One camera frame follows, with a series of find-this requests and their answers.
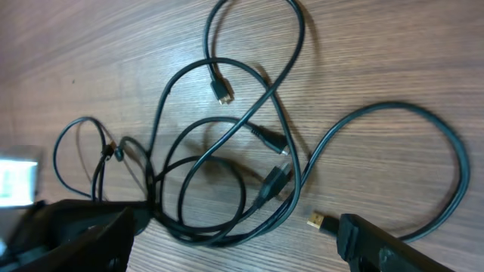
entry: black plug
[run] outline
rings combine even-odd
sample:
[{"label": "black plug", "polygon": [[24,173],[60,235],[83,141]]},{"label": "black plug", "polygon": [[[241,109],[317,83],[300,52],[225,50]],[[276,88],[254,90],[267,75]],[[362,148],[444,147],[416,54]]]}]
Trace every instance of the black plug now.
[{"label": "black plug", "polygon": [[260,208],[277,196],[290,181],[290,170],[290,163],[284,163],[281,167],[275,166],[267,178],[265,178],[254,205]]},{"label": "black plug", "polygon": [[108,161],[109,159],[111,159],[111,156],[114,154],[115,149],[116,149],[116,144],[114,143],[114,141],[111,141],[109,144],[106,144],[103,147],[101,156],[105,156],[106,157],[105,159]]},{"label": "black plug", "polygon": [[233,100],[230,92],[230,84],[228,84],[227,79],[216,76],[210,85],[212,86],[215,98],[220,104],[228,104]]},{"label": "black plug", "polygon": [[264,127],[253,129],[252,133],[257,136],[257,138],[259,138],[268,148],[272,149],[277,154],[282,154],[285,156],[289,154],[286,136],[270,131]]}]

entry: table surface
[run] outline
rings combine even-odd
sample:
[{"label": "table surface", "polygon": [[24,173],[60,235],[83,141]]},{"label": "table surface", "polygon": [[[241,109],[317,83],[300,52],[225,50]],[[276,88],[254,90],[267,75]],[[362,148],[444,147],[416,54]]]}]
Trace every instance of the table surface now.
[{"label": "table surface", "polygon": [[[51,150],[61,129],[79,116],[95,116],[116,139],[147,144],[160,94],[173,76],[203,58],[202,33],[216,1],[8,0],[0,3],[0,142],[45,150],[40,199],[79,198],[56,180]],[[339,118],[367,104],[407,101],[446,120],[464,139],[472,162],[469,190],[456,212],[434,233],[411,245],[459,271],[484,265],[484,4],[479,0],[301,0],[306,13],[302,53],[278,89],[302,166]],[[265,70],[274,79],[297,38],[295,15],[282,0],[232,1],[216,18],[216,55]],[[178,82],[162,115],[154,151],[160,170],[175,137],[207,116],[242,116],[264,91],[246,73],[221,66],[235,100],[221,106],[199,68]],[[270,102],[251,119],[281,130]],[[175,155],[200,154],[229,124],[197,128]],[[92,125],[77,131],[88,174],[99,156]],[[266,176],[283,158],[247,131],[216,152]],[[76,130],[59,150],[68,183],[88,191],[76,151]],[[189,168],[167,178],[171,215]],[[140,178],[141,172],[135,170]],[[306,224],[313,209],[357,213],[398,235],[428,222],[455,186],[455,159],[441,133],[413,113],[387,110],[343,129],[318,161],[300,201],[277,230],[228,249],[190,248],[157,222],[137,236],[129,270],[347,271],[335,242]],[[250,203],[260,186],[247,175]],[[110,200],[143,199],[125,166],[107,164]],[[235,180],[205,165],[189,187],[185,220],[227,221],[237,208]],[[235,232],[250,230],[280,204],[272,200]]]}]

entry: usb connector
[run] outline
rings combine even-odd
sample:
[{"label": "usb connector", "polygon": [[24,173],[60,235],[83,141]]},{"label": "usb connector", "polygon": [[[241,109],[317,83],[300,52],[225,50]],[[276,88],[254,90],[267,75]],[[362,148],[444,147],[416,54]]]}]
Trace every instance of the usb connector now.
[{"label": "usb connector", "polygon": [[283,134],[270,131],[264,127],[253,129],[252,133],[257,136],[268,148],[275,151],[277,154],[284,156],[289,155],[289,147],[287,146],[286,136]]},{"label": "usb connector", "polygon": [[291,164],[286,162],[282,166],[275,166],[260,188],[255,206],[262,207],[266,202],[277,196],[290,181]]},{"label": "usb connector", "polygon": [[340,220],[331,216],[322,215],[319,212],[312,212],[308,224],[319,229],[319,232],[336,237],[340,229]]},{"label": "usb connector", "polygon": [[228,81],[226,79],[217,77],[212,81],[210,85],[212,86],[215,98],[219,101],[221,105],[228,104],[234,99],[230,92],[230,84],[228,84]]}]

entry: thin cable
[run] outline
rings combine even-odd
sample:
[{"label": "thin cable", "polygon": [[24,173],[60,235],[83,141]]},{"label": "thin cable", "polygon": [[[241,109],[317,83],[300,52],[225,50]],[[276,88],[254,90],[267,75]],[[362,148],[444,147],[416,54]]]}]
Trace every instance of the thin cable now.
[{"label": "thin cable", "polygon": [[[218,10],[226,3],[227,0],[221,0],[217,3],[217,5],[213,8],[210,12],[208,20],[206,22],[204,36],[203,36],[203,53],[205,59],[195,61],[180,71],[178,71],[167,83],[166,87],[164,88],[159,103],[157,107],[157,111],[154,118],[154,126],[152,128],[148,148],[144,148],[141,143],[139,143],[136,139],[131,137],[124,137],[119,142],[118,149],[115,151],[116,158],[118,160],[123,159],[124,151],[127,151],[127,144],[131,144],[133,147],[138,150],[138,152],[144,158],[144,181],[145,187],[147,190],[147,204],[152,212],[153,217],[160,222],[166,229],[181,243],[185,243],[192,246],[236,246],[240,243],[244,243],[247,240],[250,240],[256,236],[263,235],[268,233],[269,231],[274,230],[279,225],[284,223],[284,221],[290,216],[296,204],[299,200],[299,195],[301,192],[301,188],[304,183],[307,181],[312,169],[314,168],[319,156],[323,153],[324,148],[330,142],[330,140],[334,137],[334,135],[342,129],[346,124],[351,122],[354,119],[357,119],[359,116],[363,116],[364,114],[372,113],[376,110],[385,110],[385,109],[405,109],[410,110],[413,113],[416,113],[429,122],[433,123],[448,139],[449,143],[451,144],[452,148],[454,149],[455,155],[458,161],[458,171],[459,171],[459,180],[458,185],[455,188],[454,193],[451,196],[451,199],[447,202],[444,209],[428,224],[423,226],[421,229],[416,230],[413,233],[405,235],[400,239],[404,240],[405,242],[411,242],[421,237],[427,235],[428,233],[434,231],[437,227],[439,227],[443,222],[452,214],[452,212],[457,208],[460,201],[463,199],[464,194],[467,191],[467,187],[470,180],[470,164],[469,159],[467,157],[467,153],[465,150],[465,146],[459,137],[453,132],[453,130],[446,125],[441,119],[437,116],[433,115],[431,112],[417,107],[412,104],[401,103],[401,102],[386,102],[386,103],[379,103],[370,105],[359,110],[356,110],[353,113],[350,113],[348,116],[342,118],[339,122],[337,122],[328,132],[327,134],[321,139],[318,146],[316,147],[315,151],[312,153],[312,156],[309,158],[304,171],[301,172],[299,160],[297,157],[296,147],[293,142],[292,135],[290,133],[289,126],[287,121],[284,117],[281,103],[275,96],[275,92],[277,91],[280,84],[284,81],[287,74],[290,72],[291,68],[296,62],[296,59],[301,52],[304,42],[304,32],[305,32],[305,23],[303,13],[301,11],[300,6],[294,0],[287,0],[287,3],[290,4],[292,9],[294,10],[297,20],[299,22],[299,38],[297,39],[296,47],[294,49],[294,53],[290,58],[289,62],[283,68],[283,71],[277,77],[274,84],[268,84],[261,75],[257,73],[253,68],[247,66],[244,63],[241,63],[236,60],[223,58],[223,57],[210,57],[209,55],[209,46],[208,46],[208,37],[209,37],[209,30],[212,24],[213,18],[215,17]],[[206,119],[199,120],[192,125],[188,126],[176,139],[173,145],[171,146],[164,165],[163,170],[158,175],[154,173],[154,167],[151,162],[151,157],[155,145],[155,141],[157,139],[157,131],[160,124],[160,119],[163,111],[163,107],[165,105],[166,99],[172,90],[173,85],[186,73],[200,67],[200,66],[208,66],[210,75],[213,77],[216,75],[215,66],[216,64],[223,63],[235,66],[244,70],[245,72],[249,73],[254,79],[256,79],[262,87],[265,89],[265,93],[257,100],[257,102],[252,105],[248,111],[239,119],[231,118],[231,117],[209,117]],[[281,204],[281,206],[271,215],[267,220],[262,222],[258,227],[254,228],[253,230],[247,233],[241,233],[237,235],[228,235],[231,230],[240,222],[250,217],[259,206],[255,206],[254,204],[251,205],[246,211],[244,211],[245,202],[246,202],[246,189],[243,182],[241,175],[238,173],[237,169],[231,166],[230,162],[226,159],[219,158],[213,156],[213,153],[217,151],[231,136],[233,136],[240,128],[245,127],[251,129],[255,134],[258,134],[257,129],[258,127],[254,124],[249,123],[250,117],[269,99],[271,98],[272,103],[274,104],[275,111],[278,114],[278,118],[281,123],[281,127],[283,128],[287,146],[290,149],[290,155],[293,163],[293,176],[294,176],[294,189],[293,192],[287,197],[287,199]],[[220,138],[218,139],[204,154],[201,156],[192,156],[189,158],[181,159],[177,162],[170,164],[171,158],[173,153],[175,152],[177,146],[182,142],[183,138],[190,133],[196,127],[206,124],[208,122],[232,122],[234,125]],[[64,131],[61,133],[59,139],[57,139],[56,145],[54,146],[54,170],[56,172],[57,177],[59,178],[60,182],[64,184],[68,189],[74,190],[73,188],[68,187],[64,180],[61,179],[60,175],[57,171],[57,164],[56,162],[56,155],[57,155],[57,148],[58,142],[60,142],[61,138],[64,136],[65,131],[69,129],[69,124]],[[104,141],[104,136],[101,134],[101,140]],[[184,223],[183,220],[183,202],[185,199],[185,193],[188,189],[191,179],[193,178],[196,171],[207,161],[217,162],[220,163],[222,166],[228,168],[231,173],[236,177],[237,182],[240,187],[240,201],[237,211],[234,217],[223,224],[219,224],[216,226],[210,227],[192,227],[188,226]],[[191,170],[187,173],[187,176],[184,179],[184,182],[181,186],[180,193],[178,195],[178,205],[177,205],[177,218],[171,218],[164,212],[163,208],[163,188],[165,182],[165,176],[167,173],[172,171],[174,168],[179,167],[180,165],[184,165],[189,162],[194,162]],[[99,187],[102,187],[102,176],[104,173],[104,160],[100,160],[98,167],[96,168],[96,172],[93,175],[93,187],[92,187],[92,194],[91,197],[95,199],[95,180],[99,176]],[[159,183],[159,192],[158,195],[156,193],[157,183]],[[86,193],[81,193],[83,196],[89,196]],[[98,195],[102,195],[102,188],[98,188]]]},{"label": "thin cable", "polygon": [[[64,187],[66,187],[68,190],[70,190],[73,193],[77,193],[77,194],[79,194],[81,196],[85,196],[85,197],[91,198],[91,195],[89,195],[88,193],[84,193],[84,192],[82,192],[80,190],[74,189],[71,186],[67,185],[67,183],[64,181],[64,179],[61,177],[61,174],[59,173],[59,169],[57,167],[57,151],[59,149],[59,145],[61,144],[62,138],[69,131],[69,129],[72,128],[74,125],[77,125],[77,124],[80,124],[80,123],[86,122],[86,121],[92,122],[94,124],[94,126],[98,130],[99,137],[101,138],[101,149],[104,148],[104,146],[106,145],[106,138],[104,136],[104,133],[103,133],[103,130],[102,130],[102,127],[101,127],[100,122],[97,119],[92,118],[92,117],[89,117],[89,116],[81,117],[81,118],[78,118],[78,119],[72,121],[71,123],[69,123],[62,130],[62,132],[60,133],[59,137],[55,141],[55,144],[54,144],[54,152],[52,153],[52,165],[54,166],[54,173],[57,176],[57,179],[59,180],[59,182]],[[102,172],[103,172],[103,174],[100,176],[100,179],[101,180],[104,179],[104,166],[102,166]]]}]

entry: cable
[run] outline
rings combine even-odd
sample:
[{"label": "cable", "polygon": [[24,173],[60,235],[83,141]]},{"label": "cable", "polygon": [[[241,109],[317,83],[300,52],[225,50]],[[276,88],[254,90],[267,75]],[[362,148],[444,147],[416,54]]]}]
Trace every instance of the cable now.
[{"label": "cable", "polygon": [[[112,133],[106,128],[106,126],[102,122],[100,122],[97,119],[96,119],[96,121],[101,126],[101,128],[102,128],[102,130],[104,132],[104,135],[106,135],[106,138],[110,142],[112,142],[114,146],[116,146],[116,140],[114,139]],[[77,125],[77,130],[76,130],[76,149],[77,149],[77,156],[79,157],[79,160],[80,160],[81,166],[82,166],[82,170],[84,171],[85,176],[87,177],[87,179],[89,180],[89,182],[92,183],[92,178],[91,178],[91,175],[88,173],[88,169],[87,169],[87,166],[85,165],[84,157],[82,155],[81,146],[80,146],[80,128],[81,128],[81,126],[82,126],[82,122],[80,122]],[[139,162],[139,160],[138,160],[138,158],[136,156],[132,156],[132,154],[130,153],[129,154],[129,158],[132,159],[136,164],[140,165],[140,162]],[[124,160],[123,163],[124,163],[124,166],[126,167],[126,170],[128,170],[128,173],[133,178],[133,181],[136,183],[136,185],[138,185],[138,187],[140,188],[140,190],[144,192],[144,188],[141,185],[141,183],[139,182],[138,178],[136,177],[136,174],[133,172],[131,166],[129,166],[129,164],[128,164],[128,162],[126,160]],[[109,200],[109,199],[107,198],[106,195],[103,195],[103,200]]]},{"label": "cable", "polygon": [[[402,103],[402,102],[385,102],[370,105],[359,110],[356,110],[353,113],[350,113],[348,116],[342,118],[339,122],[337,122],[328,132],[327,134],[321,139],[318,146],[316,147],[315,151],[312,153],[309,161],[301,172],[301,167],[299,164],[296,146],[293,142],[293,137],[290,133],[289,126],[287,121],[284,117],[281,103],[278,98],[275,96],[275,92],[277,91],[278,87],[286,78],[287,74],[290,72],[291,68],[293,67],[296,59],[299,56],[299,53],[302,50],[303,42],[304,42],[304,34],[305,34],[305,22],[303,13],[299,4],[295,0],[286,0],[286,2],[291,6],[294,10],[295,15],[297,17],[299,23],[299,37],[296,42],[296,47],[294,49],[293,55],[291,56],[290,60],[288,61],[285,68],[283,68],[279,77],[276,78],[272,85],[268,84],[267,81],[263,79],[263,77],[257,73],[253,68],[247,66],[244,63],[241,63],[236,60],[232,60],[229,58],[223,57],[211,57],[209,54],[209,29],[212,24],[213,18],[215,17],[218,10],[226,3],[227,0],[219,1],[213,10],[210,12],[210,15],[207,19],[204,36],[203,36],[203,53],[205,55],[205,59],[195,61],[191,64],[188,64],[186,67],[178,71],[166,84],[159,103],[157,107],[157,111],[154,118],[154,126],[151,131],[151,136],[148,144],[148,148],[144,148],[143,144],[139,143],[136,139],[131,137],[123,137],[119,142],[119,146],[113,151],[114,155],[119,161],[123,161],[124,154],[127,153],[128,147],[133,146],[138,153],[144,159],[144,182],[145,187],[147,190],[147,205],[150,209],[152,216],[175,237],[181,243],[185,243],[192,246],[215,246],[215,247],[223,247],[223,246],[236,246],[238,244],[244,243],[256,236],[263,235],[268,233],[269,231],[274,230],[279,225],[284,223],[284,221],[290,216],[293,212],[296,204],[299,200],[299,195],[301,192],[301,188],[304,183],[308,180],[312,169],[315,166],[319,156],[324,151],[324,148],[327,146],[329,141],[333,138],[333,136],[346,124],[351,122],[352,120],[358,118],[359,116],[363,116],[367,113],[372,113],[376,110],[385,110],[385,109],[405,109],[414,112],[429,122],[433,123],[438,129],[442,131],[442,133],[447,137],[449,143],[451,144],[452,148],[455,151],[455,155],[458,160],[458,171],[459,171],[459,180],[458,185],[455,189],[455,192],[452,194],[451,199],[445,205],[444,209],[428,224],[423,226],[421,229],[416,230],[409,235],[405,235],[400,239],[411,242],[417,239],[420,239],[423,236],[426,236],[428,233],[434,231],[437,227],[439,227],[457,208],[459,202],[463,199],[464,194],[466,193],[469,180],[470,180],[470,164],[469,159],[467,157],[466,150],[464,148],[464,144],[459,139],[459,137],[453,132],[453,130],[446,125],[441,119],[437,116],[433,115],[431,112],[420,108],[418,106]],[[155,141],[157,139],[157,131],[158,126],[160,124],[160,119],[163,111],[163,107],[165,105],[166,99],[172,90],[173,85],[186,73],[200,67],[200,66],[208,66],[209,72],[214,81],[219,81],[216,84],[217,88],[224,88],[220,85],[220,81],[222,80],[221,76],[218,75],[215,71],[217,64],[228,64],[235,66],[243,71],[249,73],[254,79],[256,79],[262,87],[265,89],[265,93],[257,100],[257,102],[252,105],[248,111],[239,119],[231,118],[231,117],[209,117],[206,119],[202,119],[193,123],[192,125],[188,126],[176,139],[173,145],[171,146],[161,173],[155,175],[154,167],[151,162],[151,157],[153,155],[153,149],[155,145]],[[220,98],[221,89],[217,90],[216,97],[217,99]],[[273,137],[272,133],[268,133],[267,131],[263,131],[262,128],[249,123],[250,117],[269,99],[271,98],[272,103],[274,104],[274,108],[276,113],[278,114],[279,121],[281,123],[281,127],[284,132],[285,141],[281,142],[281,139],[278,137]],[[67,129],[75,125],[75,123],[70,123],[60,134],[60,137],[57,139],[57,142],[54,146],[54,171],[56,172],[57,177],[59,178],[60,182],[66,186],[70,190],[74,190],[73,188],[67,186],[64,180],[58,174],[56,156],[57,156],[57,148],[61,138],[65,135]],[[231,122],[234,125],[220,138],[218,139],[204,154],[201,156],[192,156],[189,158],[181,159],[177,162],[171,163],[170,160],[172,158],[173,153],[175,152],[177,146],[182,142],[183,138],[193,129],[196,127],[206,124],[208,122]],[[213,153],[217,151],[231,136],[233,136],[240,128],[248,128],[251,132],[257,136],[262,142],[264,142],[268,147],[272,148],[274,151],[278,152],[281,151],[283,145],[287,145],[290,151],[290,158],[292,160],[292,174],[294,179],[294,189],[293,192],[285,199],[285,201],[280,205],[276,212],[271,215],[267,220],[262,222],[258,227],[254,228],[253,230],[237,234],[237,235],[229,235],[231,230],[240,222],[250,217],[255,211],[260,209],[264,202],[273,197],[277,191],[281,188],[281,182],[287,183],[287,177],[285,177],[286,172],[282,172],[280,170],[285,168],[276,168],[276,172],[272,175],[275,180],[271,180],[271,184],[276,187],[277,190],[274,190],[273,187],[266,188],[266,193],[259,194],[258,199],[254,201],[254,203],[249,207],[246,211],[244,211],[244,207],[246,204],[246,189],[244,185],[244,181],[242,176],[238,173],[237,169],[231,165],[231,163],[223,158],[213,156]],[[103,147],[106,147],[104,136],[101,134],[101,141],[103,142]],[[237,183],[240,187],[240,202],[235,212],[234,217],[223,224],[219,224],[216,226],[211,227],[192,227],[188,226],[184,223],[183,220],[183,212],[182,206],[185,199],[185,193],[188,189],[191,179],[193,178],[196,171],[201,167],[201,165],[207,161],[213,161],[220,163],[222,166],[228,168],[231,173],[236,177]],[[177,205],[177,218],[169,217],[163,209],[163,186],[165,182],[165,176],[174,168],[179,167],[180,165],[184,165],[185,163],[194,162],[191,170],[187,173],[187,176],[184,179],[184,182],[181,186],[180,193],[178,195],[178,205]],[[98,163],[98,167],[96,168],[96,172],[93,175],[93,188],[95,187],[95,180],[97,177],[99,178],[99,187],[102,187],[103,183],[103,173],[105,165],[105,159],[101,158],[100,162]],[[159,191],[158,194],[156,192],[157,185],[159,183]],[[78,190],[75,190],[77,193],[82,194],[83,196],[91,197],[93,200],[102,201],[100,196],[102,195],[102,188],[98,188],[98,197],[95,195],[95,189],[92,189],[92,194],[89,196],[86,193],[82,193]]]},{"label": "cable", "polygon": [[[60,133],[59,137],[55,141],[55,144],[54,144],[54,152],[52,153],[52,165],[54,167],[54,173],[55,173],[55,175],[57,176],[57,179],[59,180],[59,182],[62,185],[64,185],[68,190],[70,190],[73,193],[77,193],[77,194],[79,194],[81,196],[85,196],[85,197],[91,198],[91,195],[89,195],[88,193],[81,192],[80,190],[74,189],[71,186],[67,185],[67,183],[61,177],[61,174],[59,173],[59,169],[57,167],[57,150],[59,149],[59,145],[61,144],[62,138],[69,131],[69,129],[72,128],[74,125],[77,125],[77,124],[80,124],[80,123],[83,123],[83,122],[86,122],[86,121],[92,122],[94,124],[94,126],[98,130],[99,136],[101,138],[101,146],[104,148],[104,146],[106,145],[106,138],[104,136],[103,129],[102,129],[102,126],[101,126],[100,122],[97,119],[92,118],[92,117],[88,117],[88,116],[81,117],[81,118],[78,118],[78,119],[72,121],[71,123],[69,123],[62,130],[62,132]],[[104,164],[98,169],[98,171],[101,174],[100,177],[99,177],[100,180],[103,180],[104,179]]]}]

